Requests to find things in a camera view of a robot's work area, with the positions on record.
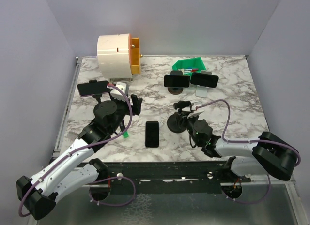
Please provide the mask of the black phone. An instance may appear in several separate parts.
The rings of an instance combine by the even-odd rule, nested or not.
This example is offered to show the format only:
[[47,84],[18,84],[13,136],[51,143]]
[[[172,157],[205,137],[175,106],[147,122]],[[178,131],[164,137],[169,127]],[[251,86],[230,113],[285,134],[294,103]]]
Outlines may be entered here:
[[145,125],[145,147],[159,147],[159,123],[158,121],[147,121]]

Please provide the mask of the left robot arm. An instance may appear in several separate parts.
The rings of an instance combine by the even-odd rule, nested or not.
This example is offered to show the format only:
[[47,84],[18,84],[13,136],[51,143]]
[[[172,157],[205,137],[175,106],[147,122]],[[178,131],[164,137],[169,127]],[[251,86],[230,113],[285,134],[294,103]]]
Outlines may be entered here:
[[88,183],[103,183],[108,178],[108,167],[98,158],[91,159],[82,169],[76,171],[85,159],[93,156],[108,142],[122,124],[124,117],[141,113],[143,99],[132,94],[130,98],[98,103],[94,119],[83,128],[72,145],[40,172],[28,178],[20,177],[16,182],[17,197],[20,200],[20,217],[32,215],[35,220],[47,216],[56,204]]

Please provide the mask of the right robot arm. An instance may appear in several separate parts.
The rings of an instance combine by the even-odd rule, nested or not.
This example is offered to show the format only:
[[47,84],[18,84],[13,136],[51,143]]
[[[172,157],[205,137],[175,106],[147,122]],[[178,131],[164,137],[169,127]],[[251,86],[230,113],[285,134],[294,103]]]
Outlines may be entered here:
[[264,175],[283,181],[291,179],[300,161],[299,152],[270,132],[258,138],[228,141],[214,135],[206,120],[193,112],[174,113],[176,127],[187,130],[192,146],[200,147],[211,158],[228,157],[228,167],[222,170],[223,178],[233,182],[245,175]]

